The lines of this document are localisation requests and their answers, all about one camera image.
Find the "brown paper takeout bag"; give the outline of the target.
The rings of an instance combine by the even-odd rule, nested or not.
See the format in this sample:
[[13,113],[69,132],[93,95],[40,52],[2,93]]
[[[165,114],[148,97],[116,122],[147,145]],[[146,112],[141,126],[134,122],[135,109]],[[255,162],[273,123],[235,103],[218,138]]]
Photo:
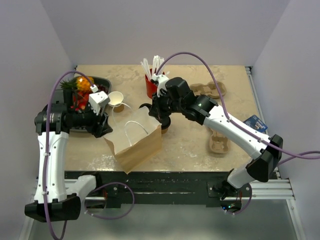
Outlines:
[[121,170],[129,174],[162,150],[162,125],[146,106],[133,110],[122,105],[130,109],[130,115],[118,120],[111,109],[112,132],[103,138]]

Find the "brown pulp cup carrier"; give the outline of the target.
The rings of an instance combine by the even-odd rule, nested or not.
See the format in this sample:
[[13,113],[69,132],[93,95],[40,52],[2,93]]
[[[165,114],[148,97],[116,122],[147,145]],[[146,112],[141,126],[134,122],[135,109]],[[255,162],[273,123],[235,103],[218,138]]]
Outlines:
[[[217,82],[217,85],[220,89],[221,95],[224,96],[227,93],[226,86],[220,81]],[[207,84],[195,83],[190,85],[189,87],[195,95],[206,95],[213,99],[220,98],[217,87],[213,81]]]

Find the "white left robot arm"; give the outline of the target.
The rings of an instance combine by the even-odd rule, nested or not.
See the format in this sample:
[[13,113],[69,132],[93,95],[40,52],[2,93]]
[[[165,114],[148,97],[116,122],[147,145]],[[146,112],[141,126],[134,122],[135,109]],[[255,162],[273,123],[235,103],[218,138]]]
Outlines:
[[51,104],[50,114],[44,108],[34,119],[39,143],[39,173],[34,201],[25,205],[26,216],[45,223],[47,220],[78,219],[86,194],[99,196],[104,190],[98,173],[82,174],[72,187],[65,185],[65,155],[72,128],[85,128],[100,138],[112,132],[108,114],[92,110],[76,111],[66,103]]

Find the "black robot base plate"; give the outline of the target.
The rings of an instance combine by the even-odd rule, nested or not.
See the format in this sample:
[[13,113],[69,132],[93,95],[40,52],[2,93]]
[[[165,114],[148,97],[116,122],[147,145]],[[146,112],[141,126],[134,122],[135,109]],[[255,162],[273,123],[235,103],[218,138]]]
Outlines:
[[88,195],[89,208],[118,209],[122,205],[203,205],[239,210],[254,197],[254,183],[239,190],[220,190],[227,172],[99,171],[97,190]]

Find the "white paper coffee cup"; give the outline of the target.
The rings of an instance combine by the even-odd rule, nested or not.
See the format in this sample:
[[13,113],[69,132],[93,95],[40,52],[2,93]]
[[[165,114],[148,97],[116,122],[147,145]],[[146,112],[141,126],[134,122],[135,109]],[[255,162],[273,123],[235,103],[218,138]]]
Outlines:
[[161,133],[162,133],[162,134],[165,134],[165,133],[168,131],[168,129],[169,129],[168,127],[167,127],[167,128],[163,128],[163,129],[161,130]]

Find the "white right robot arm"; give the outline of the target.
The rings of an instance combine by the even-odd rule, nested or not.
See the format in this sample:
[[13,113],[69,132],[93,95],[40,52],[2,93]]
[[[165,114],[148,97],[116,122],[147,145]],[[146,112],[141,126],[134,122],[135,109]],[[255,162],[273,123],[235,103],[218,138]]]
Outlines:
[[225,180],[213,187],[214,191],[224,198],[233,197],[254,180],[263,183],[269,180],[282,157],[280,136],[270,137],[228,116],[213,98],[195,95],[181,77],[169,79],[163,74],[153,75],[151,82],[157,86],[157,91],[152,95],[149,115],[161,123],[163,131],[170,127],[170,115],[180,113],[189,121],[223,134],[251,157],[249,163],[232,169]]

